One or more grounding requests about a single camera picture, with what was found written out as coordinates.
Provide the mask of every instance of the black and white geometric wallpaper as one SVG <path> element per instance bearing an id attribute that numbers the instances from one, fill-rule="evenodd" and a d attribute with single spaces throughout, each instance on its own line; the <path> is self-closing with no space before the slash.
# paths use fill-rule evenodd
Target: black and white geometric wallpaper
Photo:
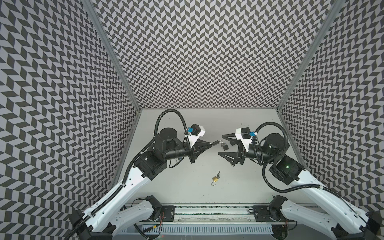
<path id="1" fill-rule="evenodd" d="M 382 216 L 383 27 L 383 1 L 347 0 L 283 109 L 312 173 Z"/>
<path id="2" fill-rule="evenodd" d="M 275 107 L 333 0 L 93 0 L 143 108 Z"/>
<path id="3" fill-rule="evenodd" d="M 60 239 L 107 192 L 134 117 L 79 0 L 0 0 L 0 239 Z"/>

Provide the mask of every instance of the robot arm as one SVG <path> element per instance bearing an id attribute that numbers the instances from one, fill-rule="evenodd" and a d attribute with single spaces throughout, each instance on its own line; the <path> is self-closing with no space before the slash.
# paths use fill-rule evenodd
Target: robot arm
<path id="1" fill-rule="evenodd" d="M 157 133 L 158 118 L 155 125 Z M 77 232 L 80 240 L 110 240 L 116 233 L 139 221 L 151 219 L 157 220 L 160 216 L 161 204 L 154 196 L 145 198 L 137 206 L 124 211 L 120 209 L 143 186 L 152 181 L 167 167 L 167 160 L 189 157 L 191 163 L 205 150 L 218 144 L 205 142 L 199 139 L 205 133 L 202 126 L 193 124 L 185 128 L 185 137 L 188 141 L 182 143 L 177 139 L 177 132 L 173 128 L 164 128 L 154 136 L 147 145 L 148 149 L 139 153 L 131 162 L 126 175 L 105 196 L 94 205 L 84 211 L 76 211 L 70 215 L 70 221 L 74 226 L 65 240 Z"/>
<path id="2" fill-rule="evenodd" d="M 271 214 L 271 216 L 275 216 L 274 220 L 280 220 L 279 216 L 282 214 L 285 218 L 301 222 L 332 239 L 374 239 L 382 222 L 382 217 L 378 213 L 367 213 L 345 201 L 313 177 L 304 166 L 285 155 L 289 145 L 288 147 L 284 146 L 284 142 L 288 143 L 288 139 L 274 133 L 265 138 L 263 145 L 260 142 L 259 145 L 256 145 L 251 139 L 255 135 L 257 132 L 251 132 L 249 128 L 236 129 L 235 133 L 223 135 L 222 137 L 230 141 L 232 145 L 238 144 L 238 151 L 218 152 L 218 154 L 233 166 L 236 163 L 243 164 L 245 158 L 261 159 L 261 164 L 264 165 L 263 170 L 268 163 L 272 163 L 269 171 L 275 178 L 290 187 L 300 189 L 328 213 L 328 215 L 321 214 L 297 205 L 282 196 L 276 196 L 275 198 L 279 198 L 279 204 L 276 206 L 274 199 L 275 202 L 271 202 L 274 204 L 270 205 L 269 208 L 269 211 L 275 211 Z"/>

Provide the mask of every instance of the black cable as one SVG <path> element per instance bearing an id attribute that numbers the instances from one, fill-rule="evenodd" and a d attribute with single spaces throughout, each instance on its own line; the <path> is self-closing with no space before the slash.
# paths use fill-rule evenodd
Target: black cable
<path id="1" fill-rule="evenodd" d="M 181 158 L 181 160 L 180 161 L 178 161 L 175 165 L 173 165 L 172 167 L 170 166 L 170 160 L 169 160 L 169 168 L 174 168 L 174 167 L 176 167 L 179 163 L 181 163 L 181 161 L 183 161 L 184 160 L 184 158 L 182 157 Z"/>
<path id="2" fill-rule="evenodd" d="M 257 140 L 257 142 L 259 143 L 259 149 L 260 149 L 260 151 L 261 151 L 261 153 L 262 153 L 262 163 L 264 163 L 264 156 L 263 156 L 262 143 L 259 141 L 259 138 L 257 137 L 257 134 L 256 134 L 255 136 L 256 136 L 256 140 Z"/>
<path id="3" fill-rule="evenodd" d="M 111 196 L 109 196 L 105 201 L 103 201 L 95 210 L 91 212 L 91 216 L 94 216 L 96 212 L 98 212 L 100 209 L 102 209 L 108 202 L 110 202 L 123 188 L 123 185 L 120 185 L 113 193 Z"/>
<path id="4" fill-rule="evenodd" d="M 266 140 L 267 137 L 268 137 L 268 136 L 266 136 L 265 138 L 263 138 L 263 139 L 259 142 L 260 146 L 262 145 L 262 142 L 263 142 L 264 140 Z"/>
<path id="5" fill-rule="evenodd" d="M 69 240 L 72 235 L 77 232 L 77 230 L 79 230 L 79 228 L 81 226 L 83 226 L 85 224 L 86 221 L 88 221 L 91 217 L 90 216 L 86 216 L 85 218 L 83 218 L 76 226 L 74 226 L 71 231 L 66 235 L 66 237 L 64 238 L 64 240 Z"/>
<path id="6" fill-rule="evenodd" d="M 265 126 L 267 126 L 267 125 L 273 125 L 273 126 L 278 127 L 278 128 L 280 129 L 280 131 L 283 133 L 283 136 L 284 136 L 284 145 L 283 145 L 283 147 L 282 147 L 282 148 L 281 148 L 275 155 L 273 155 L 273 156 L 269 159 L 269 162 L 271 162 L 271 161 L 273 161 L 276 157 L 278 157 L 279 155 L 280 155 L 281 157 L 284 156 L 285 152 L 286 152 L 287 149 L 289 148 L 289 145 L 288 145 L 288 135 L 287 135 L 287 133 L 285 132 L 284 128 L 283 128 L 280 124 L 275 123 L 275 122 L 265 122 L 265 123 L 261 124 L 261 125 L 255 130 L 255 134 L 257 134 L 257 133 L 261 130 L 261 128 L 263 128 L 263 127 L 265 127 Z M 259 157 L 258 154 L 256 154 L 256 159 L 258 159 L 258 160 L 260 161 L 260 157 Z"/>
<path id="7" fill-rule="evenodd" d="M 136 224 L 134 224 L 133 226 L 140 233 L 140 235 L 143 236 L 145 239 L 153 240 L 160 235 L 160 234 L 159 235 L 146 235 L 145 233 L 143 233 L 143 231 Z"/>
<path id="8" fill-rule="evenodd" d="M 297 221 L 296 221 L 295 226 L 293 228 L 291 228 L 291 229 L 288 229 L 288 231 L 291 231 L 291 230 L 295 229 L 296 227 L 297 227 Z"/>
<path id="9" fill-rule="evenodd" d="M 341 198 L 341 200 L 357 215 L 357 216 L 359 216 L 360 218 L 361 218 L 361 220 L 363 220 L 364 222 L 365 222 L 365 225 L 366 225 L 366 227 L 368 228 L 368 230 L 370 231 L 370 227 L 369 227 L 369 225 L 368 225 L 368 223 L 367 223 L 367 221 L 365 221 L 345 200 L 344 200 L 344 198 L 342 198 L 341 196 L 340 196 L 340 198 Z"/>
<path id="10" fill-rule="evenodd" d="M 256 151 L 256 135 L 254 135 L 253 138 L 252 138 L 252 145 L 253 145 L 253 153 L 255 154 L 255 158 L 257 160 L 257 163 L 261 166 L 263 164 L 261 163 L 260 159 L 258 157 L 256 157 L 256 155 L 257 155 L 257 151 Z"/>
<path id="11" fill-rule="evenodd" d="M 133 206 L 133 203 L 134 203 L 136 200 L 142 200 L 142 201 L 144 201 L 143 198 L 137 198 L 137 199 L 133 200 L 133 202 L 132 202 L 132 204 L 131 204 L 131 207 Z M 140 233 L 140 235 L 143 236 L 143 237 L 145 237 L 146 239 L 155 239 L 155 238 L 157 238 L 157 237 L 159 236 L 159 235 L 146 235 L 145 233 L 143 233 L 143 231 L 142 231 L 136 224 L 134 224 L 133 226 L 134 226 L 134 227 L 136 228 L 136 230 Z"/>
<path id="12" fill-rule="evenodd" d="M 170 112 L 174 112 L 174 113 L 176 113 L 176 114 L 179 116 L 179 118 L 180 118 L 180 120 L 181 120 L 181 123 L 183 124 L 184 135 L 187 135 L 187 125 L 185 124 L 185 121 L 184 121 L 183 116 L 181 115 L 181 113 L 180 113 L 179 111 L 177 111 L 176 109 L 172 109 L 172 108 L 171 108 L 171 109 L 167 109 L 167 110 L 165 110 L 164 112 L 162 112 L 162 113 L 159 115 L 159 117 L 157 118 L 157 120 L 156 120 L 156 124 L 155 124 L 154 136 L 156 136 L 156 134 L 157 134 L 157 130 L 158 130 L 158 128 L 159 128 L 159 124 L 160 124 L 160 120 L 161 120 L 161 118 L 164 117 L 165 114 L 170 113 Z M 184 142 L 184 148 L 185 148 L 185 150 L 189 151 L 189 150 L 190 150 L 190 142 L 189 142 L 188 137 L 184 137 L 184 140 L 185 140 L 185 142 Z"/>
<path id="13" fill-rule="evenodd" d="M 127 178 L 128 178 L 128 175 L 129 175 L 129 171 L 131 170 L 131 167 L 133 166 L 133 163 L 140 157 L 140 155 L 145 152 L 149 146 L 152 145 L 152 143 L 155 142 L 155 137 L 152 138 L 152 140 L 138 153 L 136 154 L 136 156 L 132 159 L 132 161 L 129 163 L 128 167 L 127 167 L 127 170 L 125 171 L 125 174 L 124 174 L 124 178 L 122 179 L 122 184 L 125 184 L 125 182 L 127 181 Z"/>

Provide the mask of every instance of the gold padlock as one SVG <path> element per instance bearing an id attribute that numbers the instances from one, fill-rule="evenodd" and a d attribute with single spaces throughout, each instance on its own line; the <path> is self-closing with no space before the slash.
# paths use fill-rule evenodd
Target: gold padlock
<path id="1" fill-rule="evenodd" d="M 218 180 L 219 178 L 220 178 L 220 172 L 217 174 L 217 176 L 215 176 L 215 177 L 212 178 L 212 180 L 213 180 L 212 183 L 217 182 L 217 180 Z"/>

